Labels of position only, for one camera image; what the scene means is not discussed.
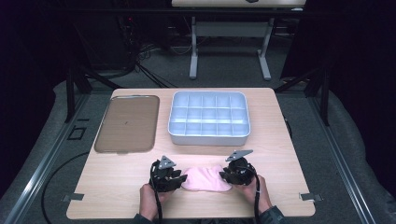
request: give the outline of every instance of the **divided container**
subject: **divided container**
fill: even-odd
[[[250,134],[246,97],[238,91],[177,91],[168,132],[177,145],[242,146]]]

